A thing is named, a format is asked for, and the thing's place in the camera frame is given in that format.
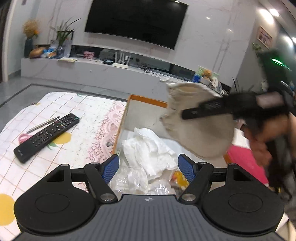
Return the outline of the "person right hand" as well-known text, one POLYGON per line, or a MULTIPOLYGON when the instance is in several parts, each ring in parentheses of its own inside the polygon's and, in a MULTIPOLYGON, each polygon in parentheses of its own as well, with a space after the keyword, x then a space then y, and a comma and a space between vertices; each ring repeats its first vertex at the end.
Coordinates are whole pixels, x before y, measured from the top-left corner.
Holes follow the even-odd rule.
POLYGON ((269 165, 272 156, 267 150, 266 143, 281 135, 288 135, 290 153, 295 158, 295 116, 292 113, 289 116, 279 115, 267 120, 263 124, 261 131, 256 135, 253 135, 246 125, 243 125, 241 130, 249 140, 250 149, 257 165, 262 167, 269 165))

